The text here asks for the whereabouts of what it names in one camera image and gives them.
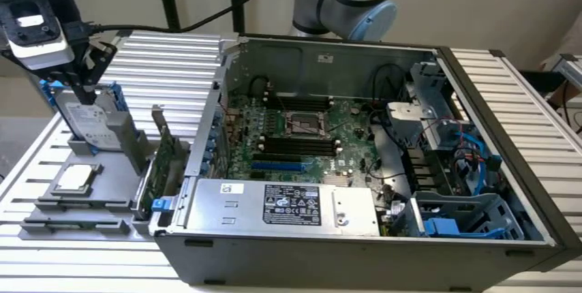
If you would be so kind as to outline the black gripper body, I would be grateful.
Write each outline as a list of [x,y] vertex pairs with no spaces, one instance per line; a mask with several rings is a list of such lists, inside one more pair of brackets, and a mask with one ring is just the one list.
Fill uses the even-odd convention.
[[50,24],[43,43],[51,66],[71,64],[80,70],[94,70],[99,64],[99,48],[91,43],[94,28],[82,20],[75,0],[47,0]]

